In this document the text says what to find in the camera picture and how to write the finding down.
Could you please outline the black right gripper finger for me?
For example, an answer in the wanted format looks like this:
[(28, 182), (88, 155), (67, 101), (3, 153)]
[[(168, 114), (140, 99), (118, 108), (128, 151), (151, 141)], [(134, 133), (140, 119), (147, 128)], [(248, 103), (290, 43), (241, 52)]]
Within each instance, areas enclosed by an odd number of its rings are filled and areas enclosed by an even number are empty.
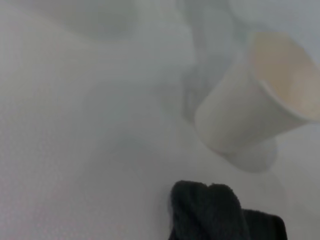
[(282, 218), (265, 212), (243, 209), (245, 235), (241, 240), (288, 240)]

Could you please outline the white paper cup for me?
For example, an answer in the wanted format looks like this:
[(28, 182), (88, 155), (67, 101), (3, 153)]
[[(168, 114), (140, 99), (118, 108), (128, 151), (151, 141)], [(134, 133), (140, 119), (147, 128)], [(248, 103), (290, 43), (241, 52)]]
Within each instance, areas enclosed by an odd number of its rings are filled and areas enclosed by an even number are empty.
[(280, 32), (256, 32), (194, 118), (210, 149), (235, 153), (320, 122), (320, 65)]

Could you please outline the dark blue rag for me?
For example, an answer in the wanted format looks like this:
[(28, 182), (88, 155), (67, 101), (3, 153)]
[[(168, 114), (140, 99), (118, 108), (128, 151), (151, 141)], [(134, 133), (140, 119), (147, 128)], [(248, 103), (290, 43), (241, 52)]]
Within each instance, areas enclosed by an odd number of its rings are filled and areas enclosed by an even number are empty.
[(251, 240), (243, 210), (230, 187), (178, 181), (170, 193), (168, 240)]

